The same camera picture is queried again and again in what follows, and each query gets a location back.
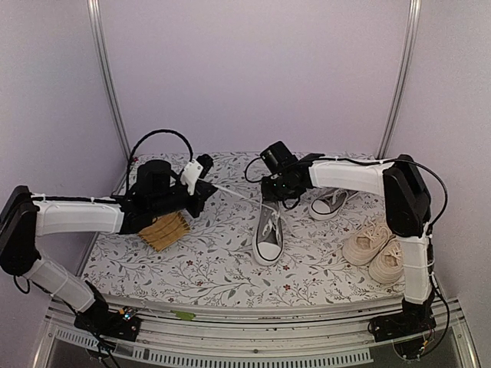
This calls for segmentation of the grey sneaker with white laces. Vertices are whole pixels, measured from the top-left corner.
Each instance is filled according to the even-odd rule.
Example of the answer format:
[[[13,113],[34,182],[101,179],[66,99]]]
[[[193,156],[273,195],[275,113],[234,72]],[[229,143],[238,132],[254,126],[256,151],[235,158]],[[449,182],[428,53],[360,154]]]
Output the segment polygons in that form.
[[[218,190],[246,200],[254,207],[249,215],[252,229],[252,255],[261,266],[272,266],[278,262],[284,251],[284,234],[279,201],[261,184],[257,199],[246,197],[225,186],[215,185]]]

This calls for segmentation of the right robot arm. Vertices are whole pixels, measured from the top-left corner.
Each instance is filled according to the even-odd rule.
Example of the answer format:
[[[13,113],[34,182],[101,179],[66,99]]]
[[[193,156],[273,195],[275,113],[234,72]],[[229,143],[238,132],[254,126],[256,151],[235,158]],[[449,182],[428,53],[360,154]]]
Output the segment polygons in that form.
[[[405,277],[404,300],[413,304],[397,317],[397,328],[413,334],[425,324],[426,311],[418,304],[429,300],[430,193],[410,156],[396,159],[355,160],[309,153],[298,159],[289,152],[267,149],[260,154],[269,175],[266,192],[275,201],[297,200],[313,188],[349,189],[381,196],[388,228],[400,242]]]

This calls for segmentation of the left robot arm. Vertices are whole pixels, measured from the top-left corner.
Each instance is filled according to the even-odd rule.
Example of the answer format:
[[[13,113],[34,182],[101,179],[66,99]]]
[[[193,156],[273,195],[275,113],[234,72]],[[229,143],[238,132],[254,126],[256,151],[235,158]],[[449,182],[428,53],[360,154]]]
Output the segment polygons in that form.
[[[132,235],[149,230],[161,217],[185,210],[197,218],[216,188],[204,178],[213,159],[201,155],[180,173],[154,159],[137,170],[136,182],[123,195],[50,197],[17,186],[1,212],[1,268],[23,277],[70,304],[98,333],[114,326],[105,300],[87,283],[36,248],[38,237],[98,232]]]

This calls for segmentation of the yellow bamboo fan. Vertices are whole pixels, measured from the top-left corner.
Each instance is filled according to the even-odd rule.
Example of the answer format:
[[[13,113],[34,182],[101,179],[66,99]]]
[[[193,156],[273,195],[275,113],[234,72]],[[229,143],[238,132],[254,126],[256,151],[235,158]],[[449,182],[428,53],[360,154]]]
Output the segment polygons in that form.
[[[190,232],[187,220],[180,212],[162,215],[144,228],[138,236],[154,251],[160,252],[179,241]]]

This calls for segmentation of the grey sneaker near bottle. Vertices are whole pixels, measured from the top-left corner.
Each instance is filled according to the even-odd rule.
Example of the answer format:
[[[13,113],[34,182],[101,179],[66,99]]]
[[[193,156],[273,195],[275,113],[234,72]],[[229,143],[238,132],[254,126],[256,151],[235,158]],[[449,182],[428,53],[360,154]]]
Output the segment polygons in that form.
[[[357,194],[358,191],[350,189],[329,188],[311,202],[308,214],[318,221],[333,219],[344,208],[346,202]]]

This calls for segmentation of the floral patterned table mat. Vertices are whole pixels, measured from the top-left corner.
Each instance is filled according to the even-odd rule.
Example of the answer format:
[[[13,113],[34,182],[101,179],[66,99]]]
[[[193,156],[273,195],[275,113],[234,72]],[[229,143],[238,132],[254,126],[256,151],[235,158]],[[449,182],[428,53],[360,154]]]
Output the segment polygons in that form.
[[[348,264],[341,248],[384,212],[369,193],[349,199],[331,220],[308,214],[312,190],[281,219],[285,247],[271,266],[259,265],[252,238],[265,167],[251,153],[214,153],[207,180],[221,185],[190,231],[162,251],[136,235],[99,235],[81,273],[99,292],[141,301],[217,307],[301,307],[400,296],[404,281],[380,284],[367,266]]]

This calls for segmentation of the beige sneaker inner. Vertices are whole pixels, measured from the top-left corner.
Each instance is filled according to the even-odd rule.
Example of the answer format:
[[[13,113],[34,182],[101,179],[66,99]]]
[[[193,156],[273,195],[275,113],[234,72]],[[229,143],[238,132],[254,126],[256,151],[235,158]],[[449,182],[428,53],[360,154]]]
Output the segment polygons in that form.
[[[385,219],[366,219],[356,233],[345,241],[342,255],[351,265],[367,265],[393,237]]]

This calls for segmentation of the beige sneaker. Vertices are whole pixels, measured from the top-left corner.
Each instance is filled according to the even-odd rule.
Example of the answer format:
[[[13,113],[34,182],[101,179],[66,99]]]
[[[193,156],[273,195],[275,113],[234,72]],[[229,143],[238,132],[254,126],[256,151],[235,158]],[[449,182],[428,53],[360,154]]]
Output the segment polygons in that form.
[[[392,238],[371,261],[368,273],[380,284],[393,284],[402,276],[402,251],[396,238]]]
[[[385,219],[366,219],[356,233],[345,241],[342,255],[351,265],[367,265],[393,237]]]

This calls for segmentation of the green tape piece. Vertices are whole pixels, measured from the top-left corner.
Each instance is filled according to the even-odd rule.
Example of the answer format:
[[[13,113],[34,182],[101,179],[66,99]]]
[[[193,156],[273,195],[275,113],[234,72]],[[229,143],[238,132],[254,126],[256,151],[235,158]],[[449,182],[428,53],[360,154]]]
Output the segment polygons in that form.
[[[184,321],[192,321],[196,317],[196,315],[192,312],[186,312],[181,310],[178,311],[172,310],[171,313],[174,314],[180,320],[184,320]]]

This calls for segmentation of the beige sneaker outer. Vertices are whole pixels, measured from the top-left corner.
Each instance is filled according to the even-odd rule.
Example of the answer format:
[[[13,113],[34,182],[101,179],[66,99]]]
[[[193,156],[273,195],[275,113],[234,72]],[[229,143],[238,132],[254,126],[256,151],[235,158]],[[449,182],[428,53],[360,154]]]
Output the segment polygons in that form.
[[[393,284],[402,276],[402,251],[396,238],[392,238],[371,261],[368,273],[380,284]]]

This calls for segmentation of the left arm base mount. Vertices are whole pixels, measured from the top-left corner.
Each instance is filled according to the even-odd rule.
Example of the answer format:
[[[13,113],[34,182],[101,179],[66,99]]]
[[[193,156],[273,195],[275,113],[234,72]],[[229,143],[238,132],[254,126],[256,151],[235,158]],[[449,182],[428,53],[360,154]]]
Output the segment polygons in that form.
[[[105,307],[93,306],[77,314],[74,326],[98,336],[135,342],[142,322],[137,312],[138,309],[132,307],[111,311]]]

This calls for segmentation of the aluminium front rail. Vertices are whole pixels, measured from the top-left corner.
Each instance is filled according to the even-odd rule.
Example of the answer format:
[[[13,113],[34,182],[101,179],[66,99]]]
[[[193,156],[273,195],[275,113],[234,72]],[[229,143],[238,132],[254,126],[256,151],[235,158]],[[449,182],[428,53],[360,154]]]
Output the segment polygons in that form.
[[[457,299],[433,303],[436,328],[425,356],[410,359],[398,340],[376,342],[373,317],[400,310],[399,297],[314,307],[191,307],[134,301],[140,332],[135,342],[111,339],[97,348],[74,327],[62,303],[48,308],[35,367],[481,367]],[[171,311],[192,312],[192,321]]]

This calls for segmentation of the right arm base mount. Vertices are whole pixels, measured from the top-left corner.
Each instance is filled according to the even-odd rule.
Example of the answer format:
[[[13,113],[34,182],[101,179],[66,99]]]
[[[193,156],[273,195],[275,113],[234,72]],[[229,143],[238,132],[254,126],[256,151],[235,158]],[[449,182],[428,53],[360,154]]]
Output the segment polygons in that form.
[[[415,308],[370,319],[367,331],[376,342],[381,342],[423,333],[436,325],[432,310],[417,305]]]

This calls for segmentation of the left aluminium frame post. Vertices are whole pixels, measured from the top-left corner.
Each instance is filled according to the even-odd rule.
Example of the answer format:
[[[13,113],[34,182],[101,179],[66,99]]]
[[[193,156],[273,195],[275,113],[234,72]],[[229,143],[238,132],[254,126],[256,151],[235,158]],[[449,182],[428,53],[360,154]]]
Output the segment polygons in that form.
[[[106,39],[104,37],[104,27],[101,17],[101,4],[98,0],[87,0],[87,10],[91,32],[94,39],[95,51],[101,69],[102,81],[107,96],[110,114],[114,122],[117,140],[125,159],[130,157],[130,144],[127,138],[126,128],[120,112],[117,100],[117,92],[114,86],[114,79],[110,69],[110,59],[107,51]]]

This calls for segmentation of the aluminium frame post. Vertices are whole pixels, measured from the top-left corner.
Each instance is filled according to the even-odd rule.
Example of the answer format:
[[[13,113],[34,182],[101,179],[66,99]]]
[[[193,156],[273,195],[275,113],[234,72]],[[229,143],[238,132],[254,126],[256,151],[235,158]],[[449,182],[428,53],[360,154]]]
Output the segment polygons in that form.
[[[417,32],[419,28],[421,0],[410,0],[407,16],[407,25],[404,34],[402,55],[400,58],[399,70],[397,73],[394,93],[387,115],[387,122],[381,136],[381,142],[377,149],[376,157],[382,159],[387,156],[391,140],[396,130],[400,107],[404,98],[404,91],[407,79],[410,74],[411,61],[414,55],[415,44],[417,43]]]
[[[130,144],[127,138],[126,128],[120,112],[117,100],[117,92],[114,86],[114,79],[110,69],[110,59],[107,51],[106,39],[104,37],[104,27],[101,17],[101,4],[98,0],[87,0],[87,10],[91,32],[94,39],[95,51],[101,69],[102,81],[107,96],[110,114],[114,122],[117,140],[125,159],[130,157]]]

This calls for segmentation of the right aluminium frame post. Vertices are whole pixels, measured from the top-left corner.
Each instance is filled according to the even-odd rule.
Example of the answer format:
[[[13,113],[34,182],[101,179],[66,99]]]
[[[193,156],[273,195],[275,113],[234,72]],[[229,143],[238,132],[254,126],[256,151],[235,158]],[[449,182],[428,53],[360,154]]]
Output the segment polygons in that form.
[[[410,74],[411,61],[414,55],[415,44],[417,43],[417,32],[419,28],[421,0],[410,0],[407,16],[407,25],[404,34],[402,55],[400,58],[399,70],[397,73],[394,93],[387,115],[387,122],[381,136],[381,142],[377,149],[376,157],[382,159],[387,156],[391,140],[396,130],[400,107],[404,98],[404,91],[407,79]]]

